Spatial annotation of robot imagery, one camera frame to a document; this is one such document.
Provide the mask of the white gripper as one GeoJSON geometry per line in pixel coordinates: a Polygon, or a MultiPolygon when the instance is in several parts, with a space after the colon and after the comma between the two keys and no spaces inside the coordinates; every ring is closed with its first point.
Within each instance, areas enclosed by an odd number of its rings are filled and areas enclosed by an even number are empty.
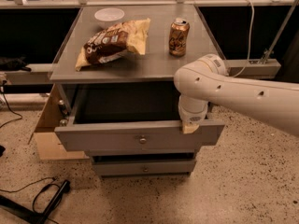
{"type": "Polygon", "coordinates": [[[178,112],[182,122],[184,134],[194,133],[198,123],[206,117],[207,101],[181,95],[178,100],[178,112]]]}

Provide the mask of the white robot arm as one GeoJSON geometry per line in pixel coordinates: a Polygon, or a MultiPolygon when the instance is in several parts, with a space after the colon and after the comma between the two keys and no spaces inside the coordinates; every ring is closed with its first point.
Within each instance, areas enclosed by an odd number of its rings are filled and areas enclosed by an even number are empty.
{"type": "Polygon", "coordinates": [[[199,126],[212,103],[299,136],[298,84],[230,77],[223,60],[214,54],[180,67],[174,84],[186,133],[199,126]]]}

